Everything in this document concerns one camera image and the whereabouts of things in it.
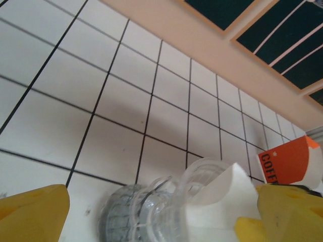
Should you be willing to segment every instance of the white tile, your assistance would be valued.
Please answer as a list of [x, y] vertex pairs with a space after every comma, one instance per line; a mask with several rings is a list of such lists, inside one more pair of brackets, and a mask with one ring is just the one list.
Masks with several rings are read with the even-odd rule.
[[8, 1], [0, 9], [0, 17], [56, 44], [73, 17], [42, 0]]
[[30, 91], [0, 136], [0, 147], [72, 167], [90, 114]]
[[161, 40], [134, 22], [129, 22], [122, 42], [155, 62], [157, 61]]
[[280, 133], [276, 113], [262, 103], [259, 103], [259, 105], [263, 124]]
[[149, 102], [148, 93], [109, 76], [96, 113], [144, 132]]
[[35, 89], [92, 111], [106, 73], [57, 49]]
[[153, 97], [147, 134], [186, 149], [187, 113]]
[[153, 93], [177, 107], [188, 110], [189, 82], [158, 66]]
[[243, 119], [246, 130], [246, 140], [261, 149], [266, 150], [267, 144], [262, 124], [246, 115], [243, 115]]
[[65, 9], [73, 15], [76, 15], [77, 12], [81, 9], [82, 5], [85, 3], [85, 0], [46, 0], [56, 4], [57, 6]]
[[282, 136], [282, 138], [283, 138], [283, 142], [284, 142], [284, 144], [286, 144], [286, 143], [290, 142], [290, 140], [289, 140], [289, 139], [287, 139], [287, 138], [285, 138], [284, 136]]
[[53, 184], [65, 184], [69, 171], [0, 153], [0, 194], [12, 196]]
[[220, 159], [219, 129], [190, 115], [188, 150], [203, 157]]
[[186, 80], [190, 78], [190, 58], [166, 42], [161, 46], [159, 63]]
[[111, 72], [135, 86], [151, 92], [156, 64], [120, 45]]
[[53, 47], [0, 21], [0, 74], [29, 85]]
[[293, 127], [294, 127], [294, 131], [295, 131], [295, 134], [296, 134], [297, 138], [300, 138], [300, 137], [306, 135], [306, 132], [304, 130], [302, 130], [301, 128], [297, 127], [294, 124], [293, 124]]
[[191, 85], [190, 93], [190, 113], [219, 126], [217, 98], [194, 85]]
[[70, 210], [60, 242], [97, 242], [101, 208], [120, 185], [74, 173], [68, 187]]
[[246, 142], [221, 130], [222, 160], [233, 164], [237, 162], [250, 175]]
[[241, 112], [219, 100], [220, 127], [241, 139], [245, 139]]
[[254, 178], [263, 180], [262, 171], [261, 171], [259, 162], [257, 160], [257, 155], [263, 151], [250, 144], [247, 144], [247, 148], [248, 148], [251, 176]]
[[269, 150], [283, 144], [283, 139], [281, 135], [277, 134], [271, 129], [268, 129], [267, 127], [264, 127], [264, 131], [266, 134], [267, 145]]
[[219, 99], [241, 110], [238, 88], [218, 75]]
[[241, 90], [240, 98], [242, 112], [262, 123], [258, 101]]
[[113, 39], [76, 20], [59, 47], [108, 70], [117, 46]]
[[198, 157], [196, 155], [188, 153], [187, 154], [187, 167], [189, 167], [191, 164], [193, 164], [195, 161], [197, 161], [199, 159], [202, 159], [202, 158], [200, 158], [200, 157]]
[[180, 179], [185, 171], [186, 152], [146, 137], [138, 183], [149, 185], [160, 177]]
[[256, 179], [251, 179], [253, 185], [256, 187], [256, 186], [260, 186], [260, 185], [264, 185], [263, 182], [259, 181], [259, 180], [256, 180]]
[[118, 40], [127, 23], [126, 17], [99, 0], [89, 0], [79, 18]]
[[76, 169], [133, 184], [136, 179], [143, 135], [94, 117]]
[[217, 96], [217, 76], [201, 64], [192, 60], [191, 82]]
[[277, 119], [282, 131], [282, 135], [290, 140], [295, 140], [296, 137], [292, 127], [292, 123], [280, 116], [279, 114], [277, 114]]
[[25, 91], [25, 87], [0, 78], [0, 127], [4, 124]]

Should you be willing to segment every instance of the white tile wall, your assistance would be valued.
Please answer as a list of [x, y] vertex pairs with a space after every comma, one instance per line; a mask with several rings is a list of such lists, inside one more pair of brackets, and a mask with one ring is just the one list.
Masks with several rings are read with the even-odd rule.
[[259, 184], [256, 154], [304, 135], [98, 0], [10, 0], [0, 32], [0, 194], [66, 184], [61, 241], [97, 241], [102, 204], [137, 178], [211, 156]]

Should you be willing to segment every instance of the dark green panel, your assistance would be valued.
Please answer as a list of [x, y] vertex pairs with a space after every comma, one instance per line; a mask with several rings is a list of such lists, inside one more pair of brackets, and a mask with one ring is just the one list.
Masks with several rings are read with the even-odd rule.
[[237, 41], [254, 52], [270, 32], [301, 2], [302, 0], [280, 0], [247, 29]]
[[225, 30], [254, 0], [186, 0], [190, 6]]
[[323, 89], [312, 93], [310, 97], [323, 106]]
[[304, 59], [284, 74], [294, 85], [303, 89], [323, 78], [323, 48]]
[[285, 50], [323, 22], [323, 9], [305, 2], [268, 39], [256, 55], [270, 64]]
[[273, 68], [279, 73], [286, 70], [292, 64], [303, 58], [305, 55], [316, 49], [323, 43], [323, 28], [306, 39], [303, 43], [293, 49], [284, 58], [277, 62]]

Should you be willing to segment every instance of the tiled surface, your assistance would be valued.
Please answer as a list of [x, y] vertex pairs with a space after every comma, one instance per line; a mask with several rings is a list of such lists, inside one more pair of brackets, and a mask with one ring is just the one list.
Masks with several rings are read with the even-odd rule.
[[10, 0], [0, 31], [0, 194], [67, 184], [61, 241], [98, 241], [102, 204], [137, 178], [214, 157], [259, 184], [256, 154], [304, 135], [98, 0]]

